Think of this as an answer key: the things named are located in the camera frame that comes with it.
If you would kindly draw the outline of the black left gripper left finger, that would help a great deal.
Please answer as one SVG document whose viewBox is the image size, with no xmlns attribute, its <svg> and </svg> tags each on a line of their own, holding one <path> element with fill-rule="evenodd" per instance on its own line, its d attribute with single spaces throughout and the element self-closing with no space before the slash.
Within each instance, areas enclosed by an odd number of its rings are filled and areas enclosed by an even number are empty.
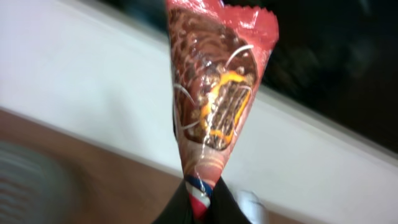
<svg viewBox="0 0 398 224">
<path fill-rule="evenodd" d="M 192 207 L 190 205 L 185 181 L 181 181 L 172 198 L 152 222 L 153 224 L 194 224 Z"/>
</svg>

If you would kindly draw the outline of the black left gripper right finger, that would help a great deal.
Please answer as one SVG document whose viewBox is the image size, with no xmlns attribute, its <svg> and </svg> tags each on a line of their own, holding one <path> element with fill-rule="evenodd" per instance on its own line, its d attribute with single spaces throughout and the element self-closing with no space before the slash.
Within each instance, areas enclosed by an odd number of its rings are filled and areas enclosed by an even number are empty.
<svg viewBox="0 0 398 224">
<path fill-rule="evenodd" d="M 204 217 L 206 224 L 250 224 L 239 208 L 232 193 L 222 178 L 219 179 L 211 195 L 210 207 Z"/>
</svg>

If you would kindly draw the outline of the red chocolate bar wrapper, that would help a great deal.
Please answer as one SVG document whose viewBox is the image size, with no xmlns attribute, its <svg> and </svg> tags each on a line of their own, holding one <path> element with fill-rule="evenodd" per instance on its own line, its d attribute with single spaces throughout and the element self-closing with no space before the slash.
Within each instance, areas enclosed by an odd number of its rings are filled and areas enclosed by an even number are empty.
<svg viewBox="0 0 398 224">
<path fill-rule="evenodd" d="M 276 15 L 220 0 L 167 0 L 173 116 L 193 218 L 203 220 L 279 38 Z"/>
</svg>

